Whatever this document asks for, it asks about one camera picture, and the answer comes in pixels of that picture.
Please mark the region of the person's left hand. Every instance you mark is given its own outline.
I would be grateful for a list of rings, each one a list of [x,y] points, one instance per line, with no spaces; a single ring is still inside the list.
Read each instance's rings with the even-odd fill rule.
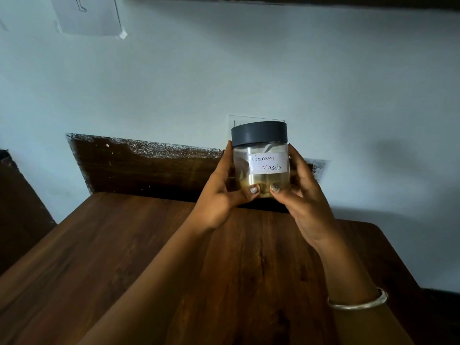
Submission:
[[[187,218],[187,226],[198,231],[213,230],[221,226],[229,217],[230,192],[227,180],[233,165],[233,146],[229,140],[216,169],[210,175],[195,207]]]

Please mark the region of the person's right hand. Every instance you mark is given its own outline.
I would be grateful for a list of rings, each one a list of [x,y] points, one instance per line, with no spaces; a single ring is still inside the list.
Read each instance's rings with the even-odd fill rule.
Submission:
[[[293,145],[288,145],[290,161],[295,166],[291,175],[294,193],[294,220],[305,240],[317,251],[343,239],[331,207],[315,180],[307,162]]]

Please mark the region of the clear labelled spice jar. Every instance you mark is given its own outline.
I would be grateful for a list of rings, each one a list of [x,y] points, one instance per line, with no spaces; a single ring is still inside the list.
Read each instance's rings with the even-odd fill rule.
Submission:
[[[287,172],[290,175],[288,143],[250,144],[233,148],[233,163],[235,184],[236,179],[253,174]]]

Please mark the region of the person's right forearm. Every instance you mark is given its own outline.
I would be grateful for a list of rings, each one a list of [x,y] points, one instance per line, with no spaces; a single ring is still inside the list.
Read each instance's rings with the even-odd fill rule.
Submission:
[[[328,297],[333,303],[345,305],[378,298],[378,288],[359,255],[342,237],[316,250],[324,268]],[[387,304],[365,311],[332,310],[340,345],[414,345]]]

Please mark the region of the person's left forearm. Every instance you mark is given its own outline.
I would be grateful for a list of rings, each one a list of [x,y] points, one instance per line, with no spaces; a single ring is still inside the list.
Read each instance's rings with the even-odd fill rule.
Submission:
[[[187,218],[77,345],[151,345],[161,338],[198,265],[201,248],[221,225]]]

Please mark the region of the brown spice powder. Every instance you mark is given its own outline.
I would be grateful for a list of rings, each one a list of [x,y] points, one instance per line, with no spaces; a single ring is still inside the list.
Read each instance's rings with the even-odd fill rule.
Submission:
[[[258,184],[260,187],[259,198],[272,197],[270,192],[271,184],[278,184],[282,189],[289,189],[291,187],[289,173],[248,175],[242,179],[236,179],[236,184],[239,188]]]

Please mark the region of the dark grey jar lid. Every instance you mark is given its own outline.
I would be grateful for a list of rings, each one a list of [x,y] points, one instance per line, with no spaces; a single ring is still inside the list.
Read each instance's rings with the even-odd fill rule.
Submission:
[[[231,129],[233,148],[250,144],[288,143],[287,124],[282,121],[257,121]]]

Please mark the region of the dark wooden board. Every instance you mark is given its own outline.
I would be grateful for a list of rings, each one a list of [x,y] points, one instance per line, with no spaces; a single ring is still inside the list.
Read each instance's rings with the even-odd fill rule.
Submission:
[[[68,133],[91,194],[196,202],[224,151],[187,145]]]

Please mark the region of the silver bangle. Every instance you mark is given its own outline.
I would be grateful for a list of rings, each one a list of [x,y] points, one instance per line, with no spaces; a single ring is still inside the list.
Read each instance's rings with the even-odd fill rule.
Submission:
[[[338,310],[338,311],[362,311],[362,310],[364,311],[364,310],[373,309],[373,308],[386,304],[389,299],[388,293],[385,290],[378,288],[378,291],[380,293],[378,298],[370,302],[356,304],[356,305],[345,305],[345,304],[333,303],[330,300],[330,298],[327,298],[327,304],[330,308],[334,310]]]

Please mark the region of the dark wooden beam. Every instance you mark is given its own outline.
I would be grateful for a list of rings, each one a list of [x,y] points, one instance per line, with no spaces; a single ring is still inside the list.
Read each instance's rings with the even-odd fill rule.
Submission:
[[[346,6],[460,12],[460,0],[202,0],[265,5]]]

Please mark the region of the dark wooden furniture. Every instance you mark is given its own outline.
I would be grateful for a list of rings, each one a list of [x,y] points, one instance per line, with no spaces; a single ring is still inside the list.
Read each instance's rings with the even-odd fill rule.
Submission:
[[[55,226],[9,151],[0,149],[0,276]]]

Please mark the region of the white paper sheet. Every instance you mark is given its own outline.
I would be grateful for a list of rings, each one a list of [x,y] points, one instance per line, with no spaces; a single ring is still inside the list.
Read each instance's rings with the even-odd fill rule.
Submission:
[[[51,0],[61,34],[127,37],[116,0]]]

